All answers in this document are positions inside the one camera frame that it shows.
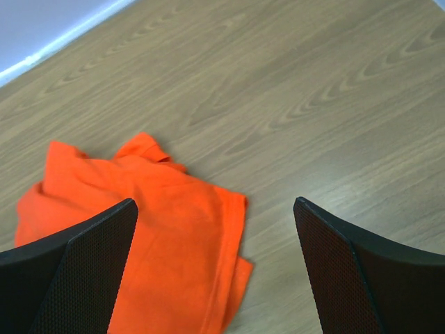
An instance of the folded fabric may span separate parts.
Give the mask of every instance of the folded fabric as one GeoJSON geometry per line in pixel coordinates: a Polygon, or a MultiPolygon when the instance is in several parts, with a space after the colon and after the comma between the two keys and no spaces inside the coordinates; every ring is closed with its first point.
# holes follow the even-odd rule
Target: folded fabric
{"type": "Polygon", "coordinates": [[[44,179],[20,199],[21,246],[133,198],[139,217],[108,332],[214,334],[241,304],[252,265],[238,256],[247,200],[186,174],[139,134],[111,160],[51,142],[44,179]]]}

